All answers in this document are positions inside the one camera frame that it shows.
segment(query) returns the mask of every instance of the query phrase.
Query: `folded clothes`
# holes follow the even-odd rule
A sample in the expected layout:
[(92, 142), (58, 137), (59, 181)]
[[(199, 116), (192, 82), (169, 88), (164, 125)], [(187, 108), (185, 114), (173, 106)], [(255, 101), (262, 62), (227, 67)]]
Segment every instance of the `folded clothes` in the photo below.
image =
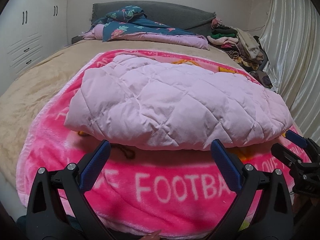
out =
[(231, 28), (227, 27), (227, 26), (219, 26), (219, 27), (214, 28), (214, 29), (230, 30)]
[(210, 36), (211, 36), (211, 38), (213, 38), (215, 40), (219, 39), (219, 38), (222, 38), (222, 37), (231, 37), (231, 38), (235, 38), (236, 37), (236, 35), (234, 33), (232, 33), (232, 34), (221, 34), (221, 33), (218, 33), (218, 34), (211, 34)]
[(232, 44), (230, 44), (230, 43), (226, 43), (226, 44), (222, 44), (221, 45), (221, 48), (232, 48), (233, 46), (232, 46)]
[(212, 34), (235, 34), (237, 35), (238, 32), (234, 29), (222, 29), (222, 28), (217, 28), (217, 29), (213, 29), (212, 31)]
[(250, 59), (254, 59), (260, 52), (259, 44), (252, 37), (251, 34), (246, 33), (239, 28), (235, 28), (238, 31), (238, 38), (241, 41), (244, 51), (250, 56)]
[(207, 37), (208, 41), (214, 45), (223, 45), (223, 44), (232, 44), (232, 45), (236, 45), (239, 40), (237, 38), (232, 38), (232, 37), (222, 37), (219, 39), (213, 39), (210, 36)]
[(270, 78), (265, 72), (257, 70), (254, 72), (250, 72), (250, 75), (252, 75), (257, 81), (259, 81), (259, 83), (265, 88), (272, 88)]
[(222, 51), (224, 51), (225, 53), (227, 53), (227, 55), (234, 61), (236, 62), (238, 65), (240, 65), (245, 71), (247, 72), (251, 72), (251, 71), (255, 71), (258, 69), (259, 64), (256, 62), (253, 62), (252, 60), (248, 59), (248, 56), (242, 56), (238, 46), (233, 46), (231, 48), (229, 47), (222, 47), (222, 46), (218, 46), (218, 49), (221, 49)]
[(263, 53), (261, 51), (259, 51), (259, 53), (256, 56), (256, 58), (251, 59), (250, 55), (244, 50), (244, 47), (243, 47), (241, 42), (239, 42), (237, 44), (237, 46), (238, 46), (238, 49), (239, 49), (242, 57), (245, 57), (245, 58), (249, 59), (250, 61), (252, 61), (254, 63), (257, 63), (259, 65), (262, 64), (262, 61), (264, 60), (264, 55), (263, 55)]

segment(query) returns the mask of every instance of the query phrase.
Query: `pink pillow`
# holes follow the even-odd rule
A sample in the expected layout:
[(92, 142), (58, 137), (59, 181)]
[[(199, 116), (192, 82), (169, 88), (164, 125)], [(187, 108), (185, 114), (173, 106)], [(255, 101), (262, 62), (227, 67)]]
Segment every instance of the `pink pillow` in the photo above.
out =
[(98, 40), (98, 41), (102, 41), (102, 37), (103, 37), (103, 24), (97, 24), (91, 31), (87, 32), (87, 33), (83, 33), (82, 37), (84, 38), (84, 40)]

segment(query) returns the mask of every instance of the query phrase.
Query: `white wardrobe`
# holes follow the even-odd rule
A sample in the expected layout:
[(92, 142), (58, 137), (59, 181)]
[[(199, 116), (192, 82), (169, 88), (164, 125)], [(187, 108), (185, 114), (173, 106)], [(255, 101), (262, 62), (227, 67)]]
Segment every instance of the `white wardrobe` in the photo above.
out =
[(67, 44), (67, 0), (9, 0), (0, 15), (0, 95)]

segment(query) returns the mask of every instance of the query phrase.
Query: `gray headboard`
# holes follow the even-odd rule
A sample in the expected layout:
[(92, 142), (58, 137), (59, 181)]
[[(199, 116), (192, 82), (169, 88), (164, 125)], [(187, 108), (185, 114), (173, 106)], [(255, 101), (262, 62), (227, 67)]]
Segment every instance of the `gray headboard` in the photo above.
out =
[[(206, 12), (192, 7), (153, 1), (116, 1), (95, 3), (92, 8), (91, 22), (104, 17), (108, 12), (119, 10), (128, 5), (141, 7), (147, 19), (169, 25), (174, 28), (188, 30), (203, 36), (210, 35), (211, 21), (216, 17), (215, 12)], [(78, 37), (72, 39), (72, 44), (79, 41)]]

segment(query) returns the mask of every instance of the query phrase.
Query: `metal screw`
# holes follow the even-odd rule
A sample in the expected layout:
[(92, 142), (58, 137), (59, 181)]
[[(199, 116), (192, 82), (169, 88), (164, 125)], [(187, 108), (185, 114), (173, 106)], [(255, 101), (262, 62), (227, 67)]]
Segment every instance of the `metal screw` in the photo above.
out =
[(245, 169), (246, 169), (247, 171), (252, 171), (252, 170), (253, 170), (253, 166), (252, 166), (251, 164), (246, 164), (246, 165), (245, 165)]
[(40, 168), (39, 170), (38, 170), (38, 173), (39, 174), (42, 174), (42, 173), (44, 173), (45, 172), (45, 168)]
[(68, 165), (68, 170), (74, 170), (75, 169), (75, 167), (76, 167), (76, 164), (75, 163), (70, 163), (69, 165)]
[(276, 172), (276, 174), (278, 174), (278, 175), (281, 175), (281, 174), (282, 174), (281, 169), (276, 169), (275, 172)]

